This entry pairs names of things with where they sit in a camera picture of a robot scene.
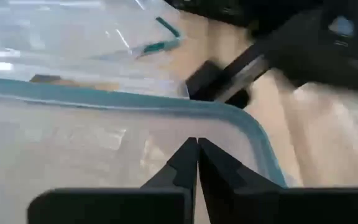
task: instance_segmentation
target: container lid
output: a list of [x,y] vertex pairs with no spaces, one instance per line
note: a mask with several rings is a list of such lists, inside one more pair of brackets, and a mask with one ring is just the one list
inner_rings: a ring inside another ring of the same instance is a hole
[[263,129],[235,107],[0,79],[0,223],[25,223],[49,189],[140,187],[188,137],[285,186]]

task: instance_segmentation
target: wooden surface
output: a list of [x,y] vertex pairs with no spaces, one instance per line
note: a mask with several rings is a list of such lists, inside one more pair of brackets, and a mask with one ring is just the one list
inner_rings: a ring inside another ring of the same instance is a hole
[[[177,26],[186,38],[168,53],[167,69],[182,79],[209,58],[227,65],[252,44],[245,29],[185,12]],[[294,91],[271,70],[252,86],[245,111],[265,129],[290,185],[358,186],[358,94],[318,85]]]

